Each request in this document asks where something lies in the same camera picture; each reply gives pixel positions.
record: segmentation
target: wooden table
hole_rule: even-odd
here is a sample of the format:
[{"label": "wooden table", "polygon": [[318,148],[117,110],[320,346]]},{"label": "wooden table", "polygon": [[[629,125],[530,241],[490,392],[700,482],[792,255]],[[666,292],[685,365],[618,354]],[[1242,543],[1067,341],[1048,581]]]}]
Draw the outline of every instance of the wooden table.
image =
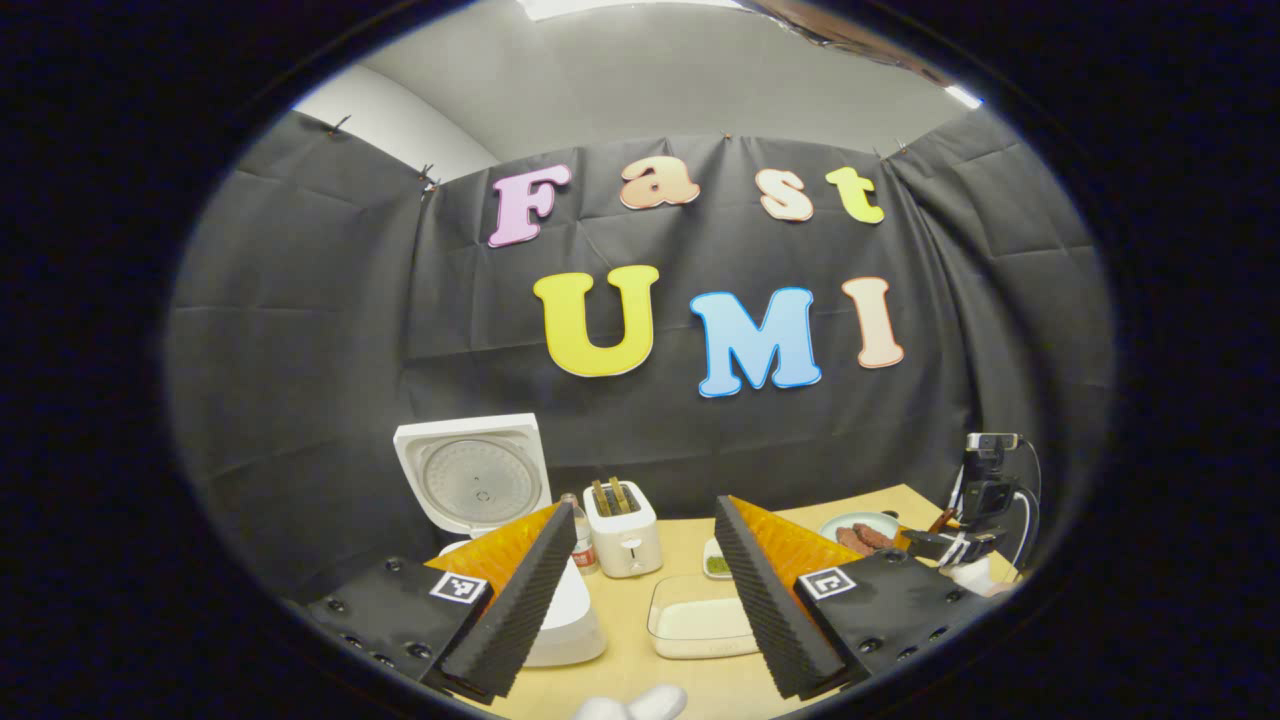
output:
[{"label": "wooden table", "polygon": [[[927,529],[942,512],[906,486],[778,511],[810,530],[845,512],[893,510],[911,529]],[[561,667],[526,667],[506,698],[484,707],[507,717],[570,720],[588,697],[605,696],[631,702],[659,683],[685,688],[689,705],[681,720],[753,720],[776,717],[831,693],[801,702],[782,700],[759,652],[710,660],[667,660],[653,650],[645,626],[653,588],[663,578],[701,574],[703,546],[713,536],[714,520],[658,520],[662,569],[636,578],[609,578],[603,571],[584,578],[591,607],[608,638],[608,648],[595,660]],[[1010,573],[1009,561],[991,556],[992,578]]]}]

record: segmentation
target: ceiling light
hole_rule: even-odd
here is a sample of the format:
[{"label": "ceiling light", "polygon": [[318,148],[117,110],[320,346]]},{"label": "ceiling light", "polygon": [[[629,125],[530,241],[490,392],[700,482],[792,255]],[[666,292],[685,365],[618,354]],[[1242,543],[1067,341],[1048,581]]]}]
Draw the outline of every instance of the ceiling light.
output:
[{"label": "ceiling light", "polygon": [[531,20],[545,20],[558,15],[594,10],[596,8],[613,8],[616,5],[710,5],[714,8],[733,8],[741,10],[742,6],[732,0],[517,0]]},{"label": "ceiling light", "polygon": [[964,106],[969,108],[970,110],[977,110],[978,106],[982,105],[982,100],[978,100],[973,95],[969,95],[965,91],[965,88],[960,87],[959,85],[952,85],[951,87],[948,87],[947,94],[950,94],[951,97],[955,97],[956,100],[964,102]]}]

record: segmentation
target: plastic bottle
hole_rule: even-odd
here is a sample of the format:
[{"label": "plastic bottle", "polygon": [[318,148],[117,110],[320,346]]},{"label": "plastic bottle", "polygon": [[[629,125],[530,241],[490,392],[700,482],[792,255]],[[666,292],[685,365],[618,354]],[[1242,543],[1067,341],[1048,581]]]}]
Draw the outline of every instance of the plastic bottle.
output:
[{"label": "plastic bottle", "polygon": [[584,575],[590,575],[600,569],[595,561],[595,546],[591,544],[591,524],[586,519],[586,512],[577,503],[577,496],[566,492],[561,496],[561,502],[573,506],[573,529],[577,532],[577,544],[573,546],[573,564]]}]

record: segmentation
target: toaster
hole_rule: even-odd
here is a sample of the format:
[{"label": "toaster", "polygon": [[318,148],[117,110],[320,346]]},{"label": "toaster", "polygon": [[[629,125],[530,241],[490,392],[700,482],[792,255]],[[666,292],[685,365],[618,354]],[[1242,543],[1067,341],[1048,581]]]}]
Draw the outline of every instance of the toaster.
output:
[{"label": "toaster", "polygon": [[600,486],[604,503],[612,515],[602,515],[596,503],[595,487],[582,491],[582,505],[591,525],[591,544],[600,562],[600,570],[611,578],[644,575],[662,568],[662,544],[658,542],[658,516],[640,488],[630,480],[620,480],[628,511],[620,509],[613,498],[612,483]]}]

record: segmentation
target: black fabric backdrop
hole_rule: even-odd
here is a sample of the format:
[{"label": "black fabric backdrop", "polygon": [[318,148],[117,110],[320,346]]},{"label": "black fabric backdrop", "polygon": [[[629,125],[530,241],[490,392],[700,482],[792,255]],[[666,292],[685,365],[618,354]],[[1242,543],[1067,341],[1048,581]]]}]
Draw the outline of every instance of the black fabric backdrop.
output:
[{"label": "black fabric backdrop", "polygon": [[[701,195],[628,210],[627,163],[682,159]],[[567,164],[531,242],[485,245],[493,181]],[[824,176],[876,183],[878,225]],[[795,172],[817,206],[769,218],[753,181]],[[173,421],[193,483],[278,593],[310,598],[384,553],[448,539],[415,501],[390,437],[401,423],[535,413],[553,493],[617,474],[660,516],[733,493],[771,509],[908,483],[942,503],[965,432],[1037,441],[1053,509],[1083,497],[1112,383],[1097,255],[1034,152],[975,111],[881,160],[753,137],[671,137],[504,163],[425,196],[417,173],[302,115],[282,120],[211,200],[179,274],[168,333]],[[552,363],[536,279],[584,272],[596,345],[621,338],[611,268],[650,264],[655,341],[614,378]],[[890,283],[902,363],[856,364],[840,284]],[[704,398],[705,343],[689,301],[728,291],[759,322],[782,287],[814,293],[814,386]],[[1034,477],[1029,459],[1011,470]],[[1009,523],[1020,527],[1020,515]]]}]

